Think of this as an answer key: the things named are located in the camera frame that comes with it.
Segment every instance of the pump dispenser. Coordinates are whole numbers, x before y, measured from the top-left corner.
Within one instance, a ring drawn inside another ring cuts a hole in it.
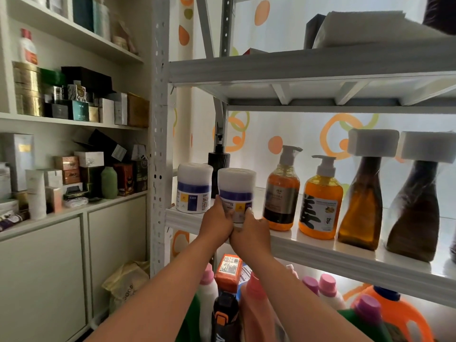
[[[273,230],[287,231],[293,226],[300,186],[293,165],[301,151],[296,146],[283,145],[279,165],[268,177],[263,217]]]
[[[335,157],[313,155],[312,158],[319,158],[322,163],[316,175],[305,183],[299,229],[312,238],[331,240],[336,235],[343,188],[334,178]]]
[[[214,168],[212,172],[212,191],[211,198],[215,198],[219,194],[219,185],[218,185],[218,172],[221,168],[229,167],[230,154],[225,152],[225,149],[222,144],[222,136],[217,136],[217,145],[215,145],[215,151],[209,152],[208,154],[208,165]]]

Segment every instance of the orange package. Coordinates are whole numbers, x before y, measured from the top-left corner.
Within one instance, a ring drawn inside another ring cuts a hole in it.
[[[241,258],[232,254],[224,254],[214,275],[218,288],[230,293],[237,293],[241,271]]]

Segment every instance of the pink bottle cap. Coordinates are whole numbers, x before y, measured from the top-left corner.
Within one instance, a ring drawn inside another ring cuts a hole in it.
[[[316,295],[320,296],[318,294],[318,281],[311,277],[311,276],[304,276],[302,278],[302,282],[305,284],[307,288],[309,288],[312,292],[314,292]]]
[[[266,292],[263,289],[261,282],[253,272],[250,274],[250,279],[246,284],[246,290],[247,293],[255,299],[264,299],[266,297]]]
[[[208,264],[206,265],[206,270],[204,270],[204,273],[202,274],[200,284],[209,285],[212,281],[214,281],[214,272],[212,271],[212,265]]]
[[[356,303],[356,314],[368,324],[377,325],[382,321],[381,306],[377,299],[367,294],[362,294]]]
[[[328,298],[334,298],[337,294],[336,280],[329,274],[323,274],[320,276],[318,289],[322,295],[327,296]]]

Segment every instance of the white plastic jar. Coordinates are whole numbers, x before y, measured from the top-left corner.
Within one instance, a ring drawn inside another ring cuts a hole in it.
[[[182,163],[177,168],[176,209],[203,213],[211,206],[212,166]]]
[[[256,172],[241,168],[222,168],[218,171],[218,191],[225,212],[234,210],[233,223],[242,227],[245,210],[252,207]]]

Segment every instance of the hand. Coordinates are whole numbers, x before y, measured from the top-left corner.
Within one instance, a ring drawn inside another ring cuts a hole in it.
[[[217,250],[233,231],[233,213],[230,210],[227,214],[223,210],[222,200],[217,195],[214,205],[204,213],[198,237],[209,242],[213,252]]]
[[[255,219],[251,208],[245,212],[243,227],[235,228],[229,241],[236,254],[250,267],[256,259],[272,256],[269,223],[265,219]]]

